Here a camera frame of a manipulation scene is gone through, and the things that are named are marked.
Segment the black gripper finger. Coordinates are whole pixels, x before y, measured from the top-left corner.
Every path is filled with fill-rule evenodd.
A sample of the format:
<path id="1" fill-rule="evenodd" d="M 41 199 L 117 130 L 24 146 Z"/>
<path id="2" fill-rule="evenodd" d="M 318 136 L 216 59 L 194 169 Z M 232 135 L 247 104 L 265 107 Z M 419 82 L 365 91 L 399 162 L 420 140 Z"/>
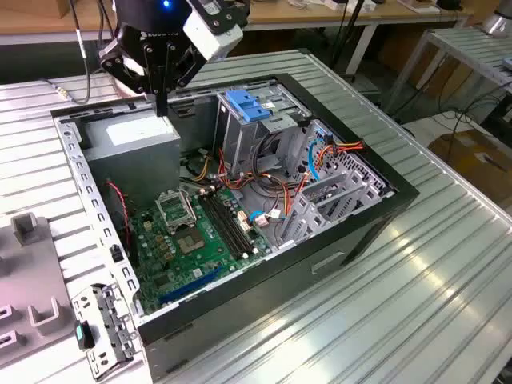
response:
<path id="1" fill-rule="evenodd" d="M 169 94 L 188 85 L 204 65 L 204 57 L 193 44 L 167 43 L 161 93 L 161 116 L 167 116 Z"/>
<path id="2" fill-rule="evenodd" d="M 99 51 L 101 68 L 117 79 L 125 88 L 136 94 L 144 94 L 151 102 L 157 116 L 161 116 L 162 86 L 158 84 L 155 72 L 150 66 L 141 67 L 132 58 L 122 52 L 116 39 Z"/>

